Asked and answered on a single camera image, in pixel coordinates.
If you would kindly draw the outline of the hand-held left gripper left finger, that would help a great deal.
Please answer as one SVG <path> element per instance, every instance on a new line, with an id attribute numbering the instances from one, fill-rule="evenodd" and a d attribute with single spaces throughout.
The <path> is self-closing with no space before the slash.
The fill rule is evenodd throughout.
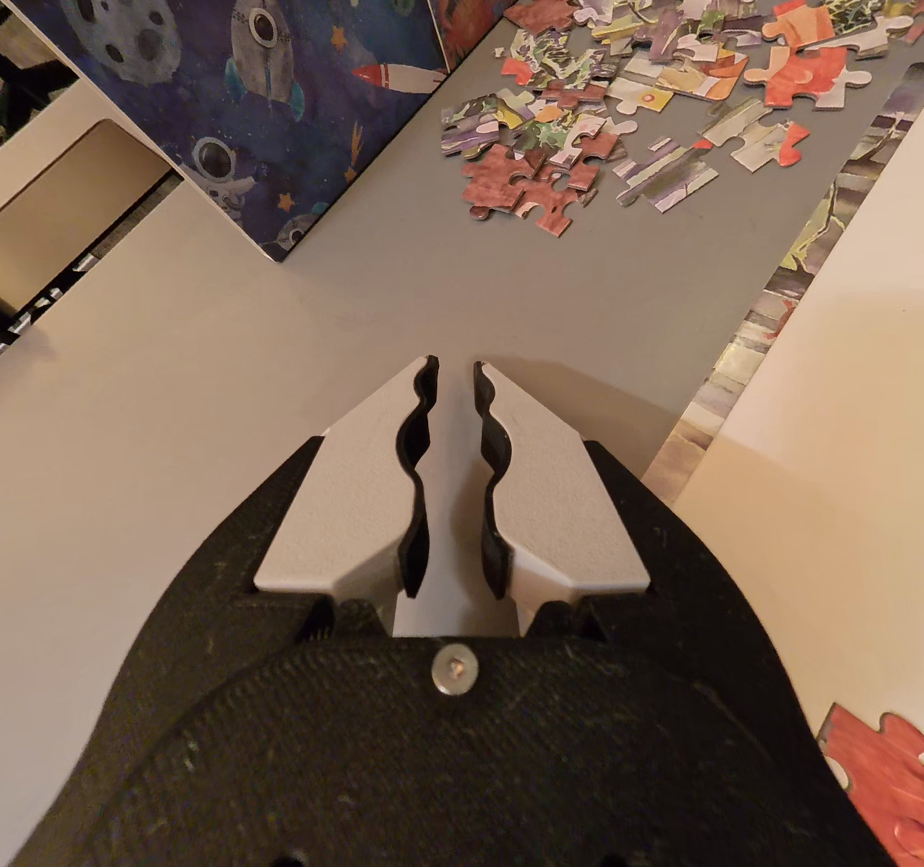
<path id="1" fill-rule="evenodd" d="M 439 361 L 422 356 L 329 427 L 257 569 L 258 590 L 370 604 L 393 634 L 430 533 L 417 464 L 430 446 Z"/>

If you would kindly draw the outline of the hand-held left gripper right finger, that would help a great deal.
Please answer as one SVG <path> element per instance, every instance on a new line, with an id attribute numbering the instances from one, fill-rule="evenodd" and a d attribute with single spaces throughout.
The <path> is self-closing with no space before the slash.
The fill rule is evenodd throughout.
<path id="1" fill-rule="evenodd" d="M 482 570 L 513 601 L 519 633 L 548 603 L 645 593 L 650 574 L 580 433 L 487 362 L 473 387 L 491 468 Z"/>

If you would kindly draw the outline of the puzzle tray with painted border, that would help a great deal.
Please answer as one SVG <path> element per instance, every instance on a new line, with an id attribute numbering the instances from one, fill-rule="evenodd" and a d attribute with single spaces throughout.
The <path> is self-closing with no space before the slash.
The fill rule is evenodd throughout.
<path id="1" fill-rule="evenodd" d="M 756 612 L 815 738 L 923 725 L 922 63 L 910 65 L 643 481 Z"/>

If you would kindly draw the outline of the pile of loose puzzle pieces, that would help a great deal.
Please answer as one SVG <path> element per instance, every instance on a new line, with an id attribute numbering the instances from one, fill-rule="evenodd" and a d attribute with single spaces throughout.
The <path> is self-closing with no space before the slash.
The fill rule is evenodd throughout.
<path id="1" fill-rule="evenodd" d="M 809 130 L 775 118 L 798 99 L 839 111 L 872 82 L 861 61 L 922 34 L 922 0 L 531 0 L 506 11 L 496 49 L 516 89 L 442 112 L 444 156 L 465 160 L 462 200 L 478 221 L 526 218 L 555 237 L 572 203 L 615 161 L 617 202 L 659 213 L 718 178 L 713 150 L 754 174 L 791 168 Z"/>

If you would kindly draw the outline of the red orange joined puzzle section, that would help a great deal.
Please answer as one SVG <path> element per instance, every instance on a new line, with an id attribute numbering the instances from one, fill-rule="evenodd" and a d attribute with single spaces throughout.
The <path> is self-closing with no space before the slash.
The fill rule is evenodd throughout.
<path id="1" fill-rule="evenodd" d="M 923 864 L 923 735 L 885 712 L 876 727 L 834 703 L 821 751 L 860 815 L 897 865 Z"/>

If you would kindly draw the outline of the white side table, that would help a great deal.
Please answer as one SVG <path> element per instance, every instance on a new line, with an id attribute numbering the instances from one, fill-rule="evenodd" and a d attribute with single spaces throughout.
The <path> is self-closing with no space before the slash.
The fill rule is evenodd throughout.
<path id="1" fill-rule="evenodd" d="M 177 169 L 79 79 L 2 145 L 2 344 L 100 259 Z"/>

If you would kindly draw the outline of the space and ocean print box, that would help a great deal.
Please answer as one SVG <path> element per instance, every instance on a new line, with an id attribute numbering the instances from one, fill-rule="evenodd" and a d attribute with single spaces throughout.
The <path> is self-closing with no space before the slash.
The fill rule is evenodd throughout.
<path id="1" fill-rule="evenodd" d="M 11 0 L 284 260 L 518 0 Z"/>

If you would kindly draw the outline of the black stand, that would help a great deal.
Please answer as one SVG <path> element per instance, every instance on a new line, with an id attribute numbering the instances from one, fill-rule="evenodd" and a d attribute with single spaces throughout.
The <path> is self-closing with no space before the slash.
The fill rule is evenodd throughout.
<path id="1" fill-rule="evenodd" d="M 1 143 L 4 144 L 52 103 L 52 94 L 73 85 L 77 75 L 53 59 L 31 67 L 19 67 L 1 56 Z"/>

